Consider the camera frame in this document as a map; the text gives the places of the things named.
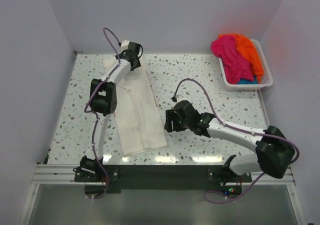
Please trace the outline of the white t shirt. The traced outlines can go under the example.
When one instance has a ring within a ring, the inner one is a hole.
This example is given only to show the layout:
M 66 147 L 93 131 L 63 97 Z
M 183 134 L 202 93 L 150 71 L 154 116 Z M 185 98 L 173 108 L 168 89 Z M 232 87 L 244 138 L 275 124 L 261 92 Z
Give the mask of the white t shirt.
M 124 157 L 168 147 L 144 56 L 140 62 L 141 67 L 129 72 L 116 86 L 114 116 Z

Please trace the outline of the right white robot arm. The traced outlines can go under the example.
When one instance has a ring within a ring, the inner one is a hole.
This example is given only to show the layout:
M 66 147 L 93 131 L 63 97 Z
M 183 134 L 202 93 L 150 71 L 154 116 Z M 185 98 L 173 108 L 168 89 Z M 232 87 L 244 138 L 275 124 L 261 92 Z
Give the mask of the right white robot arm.
M 254 172 L 281 179 L 297 154 L 294 146 L 277 127 L 237 127 L 233 123 L 220 121 L 214 113 L 199 113 L 187 100 L 166 110 L 164 129 L 168 133 L 190 130 L 195 135 L 226 140 L 250 150 L 251 153 L 247 155 L 231 155 L 216 172 L 230 182 Z

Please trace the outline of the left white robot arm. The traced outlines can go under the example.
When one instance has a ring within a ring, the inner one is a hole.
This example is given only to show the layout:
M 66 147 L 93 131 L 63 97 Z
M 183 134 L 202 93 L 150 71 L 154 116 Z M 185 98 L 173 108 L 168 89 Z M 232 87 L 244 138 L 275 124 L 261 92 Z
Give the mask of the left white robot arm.
M 91 134 L 92 157 L 84 156 L 80 160 L 80 169 L 92 181 L 99 181 L 104 175 L 103 145 L 96 145 L 96 132 L 101 117 L 109 118 L 117 108 L 117 85 L 129 73 L 141 67 L 140 58 L 143 55 L 143 46 L 139 43 L 125 40 L 120 45 L 121 52 L 115 55 L 115 61 L 106 75 L 100 79 L 93 79 L 90 84 L 90 96 L 84 112 L 95 115 L 96 120 Z

